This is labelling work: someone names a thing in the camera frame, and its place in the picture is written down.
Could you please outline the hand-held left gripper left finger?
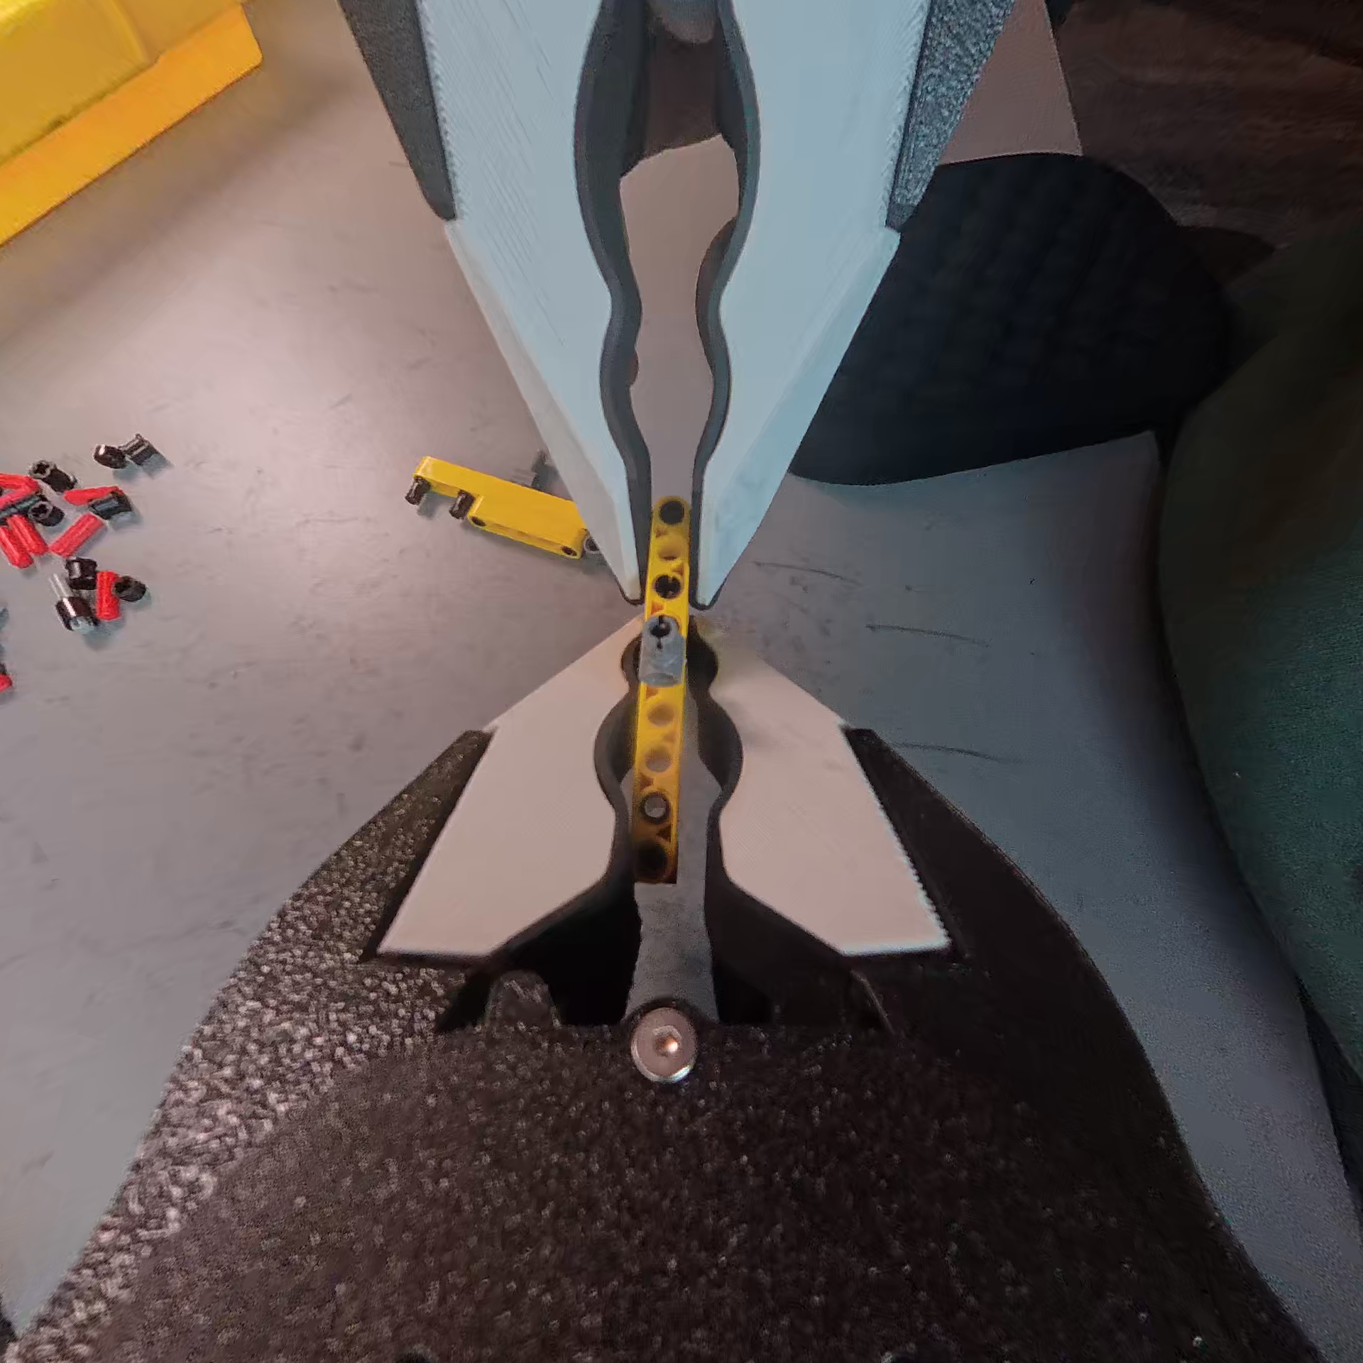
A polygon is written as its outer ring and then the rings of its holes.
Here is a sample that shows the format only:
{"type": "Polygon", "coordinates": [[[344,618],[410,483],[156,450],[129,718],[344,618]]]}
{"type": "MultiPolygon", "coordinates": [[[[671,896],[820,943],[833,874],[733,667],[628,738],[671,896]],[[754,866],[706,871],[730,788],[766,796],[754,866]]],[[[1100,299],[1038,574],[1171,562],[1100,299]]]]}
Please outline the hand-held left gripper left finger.
{"type": "Polygon", "coordinates": [[[628,857],[628,718],[638,624],[539,684],[479,736],[451,810],[375,929],[375,960],[465,969],[456,1024],[527,969],[558,1017],[607,1030],[628,1004],[638,908],[628,857]]]}

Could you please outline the person's green hoodie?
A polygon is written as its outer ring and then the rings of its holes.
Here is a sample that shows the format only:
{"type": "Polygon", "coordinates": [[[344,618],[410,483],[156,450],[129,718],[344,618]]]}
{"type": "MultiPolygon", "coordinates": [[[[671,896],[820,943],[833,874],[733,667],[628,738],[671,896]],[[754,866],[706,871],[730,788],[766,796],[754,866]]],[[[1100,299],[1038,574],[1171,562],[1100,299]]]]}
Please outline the person's green hoodie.
{"type": "Polygon", "coordinates": [[[1272,252],[1233,322],[1171,455],[1159,610],[1237,874],[1360,1074],[1363,232],[1272,252]]]}

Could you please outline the yellow plastic bin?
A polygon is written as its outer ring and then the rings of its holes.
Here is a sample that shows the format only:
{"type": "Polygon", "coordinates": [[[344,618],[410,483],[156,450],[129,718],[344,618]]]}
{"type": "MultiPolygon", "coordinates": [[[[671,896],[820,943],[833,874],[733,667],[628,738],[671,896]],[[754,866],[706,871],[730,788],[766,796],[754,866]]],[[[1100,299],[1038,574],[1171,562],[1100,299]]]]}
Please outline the yellow plastic bin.
{"type": "Polygon", "coordinates": [[[260,63],[240,0],[0,4],[0,242],[260,63]]]}

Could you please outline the pile of small lego parts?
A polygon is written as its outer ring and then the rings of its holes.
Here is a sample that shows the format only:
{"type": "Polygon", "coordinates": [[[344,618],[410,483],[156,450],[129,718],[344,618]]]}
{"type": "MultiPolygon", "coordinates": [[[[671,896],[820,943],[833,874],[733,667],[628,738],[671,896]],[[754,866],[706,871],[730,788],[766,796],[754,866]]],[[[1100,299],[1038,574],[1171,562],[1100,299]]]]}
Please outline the pile of small lego parts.
{"type": "Polygon", "coordinates": [[[166,472],[164,447],[128,434],[98,440],[87,472],[44,455],[0,475],[6,589],[44,589],[83,650],[111,650],[128,618],[152,604],[145,574],[111,562],[111,535],[141,526],[129,483],[152,472],[166,472]]]}

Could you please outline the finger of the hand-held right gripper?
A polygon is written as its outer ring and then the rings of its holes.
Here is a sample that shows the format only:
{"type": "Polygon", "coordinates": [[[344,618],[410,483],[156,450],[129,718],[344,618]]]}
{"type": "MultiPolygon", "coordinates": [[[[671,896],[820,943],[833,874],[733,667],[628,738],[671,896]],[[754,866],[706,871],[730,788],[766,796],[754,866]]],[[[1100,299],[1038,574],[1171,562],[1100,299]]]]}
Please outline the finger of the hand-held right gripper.
{"type": "Polygon", "coordinates": [[[628,399],[638,285],[625,175],[644,4],[419,4],[451,252],[617,590],[644,596],[650,450],[628,399]]]}
{"type": "Polygon", "coordinates": [[[739,217],[698,289],[711,403],[692,455],[692,604],[711,610],[878,299],[926,4],[718,4],[739,217]]]}

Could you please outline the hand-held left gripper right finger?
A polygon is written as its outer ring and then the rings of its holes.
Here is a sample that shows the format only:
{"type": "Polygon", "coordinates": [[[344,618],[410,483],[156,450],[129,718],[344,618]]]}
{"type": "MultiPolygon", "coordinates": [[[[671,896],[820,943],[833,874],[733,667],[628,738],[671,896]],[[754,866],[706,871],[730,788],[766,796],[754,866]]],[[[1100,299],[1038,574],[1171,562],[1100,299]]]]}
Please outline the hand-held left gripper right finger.
{"type": "Polygon", "coordinates": [[[880,1017],[872,969],[945,960],[950,929],[849,724],[718,627],[692,637],[692,705],[718,781],[700,881],[718,1024],[880,1017]]]}

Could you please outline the yellow lego beam assembly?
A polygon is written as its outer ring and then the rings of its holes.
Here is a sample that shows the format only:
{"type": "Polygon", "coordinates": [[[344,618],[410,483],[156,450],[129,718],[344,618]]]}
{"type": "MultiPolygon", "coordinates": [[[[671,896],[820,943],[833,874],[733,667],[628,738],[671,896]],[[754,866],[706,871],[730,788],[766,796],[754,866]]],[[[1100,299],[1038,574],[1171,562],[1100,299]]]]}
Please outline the yellow lego beam assembly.
{"type": "Polygon", "coordinates": [[[570,498],[549,492],[558,459],[537,450],[524,475],[491,475],[479,467],[424,455],[410,475],[404,502],[424,510],[424,498],[446,498],[451,521],[521,539],[527,548],[549,548],[566,562],[600,554],[570,498]]]}
{"type": "Polygon", "coordinates": [[[692,627],[692,502],[662,498],[650,513],[644,618],[632,659],[632,881],[678,881],[683,743],[686,743],[686,627],[692,627]]]}

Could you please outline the black padded wrist rest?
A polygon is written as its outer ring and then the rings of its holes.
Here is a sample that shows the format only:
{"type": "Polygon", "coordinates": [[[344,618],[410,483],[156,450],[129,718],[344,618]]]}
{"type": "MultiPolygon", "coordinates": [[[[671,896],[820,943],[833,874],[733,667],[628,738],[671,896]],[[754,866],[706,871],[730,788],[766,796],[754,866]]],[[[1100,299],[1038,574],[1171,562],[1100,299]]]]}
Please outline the black padded wrist rest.
{"type": "Polygon", "coordinates": [[[1063,154],[945,164],[794,455],[828,486],[925,483],[1121,434],[1159,455],[1233,370],[1249,232],[1179,223],[1063,154]]]}

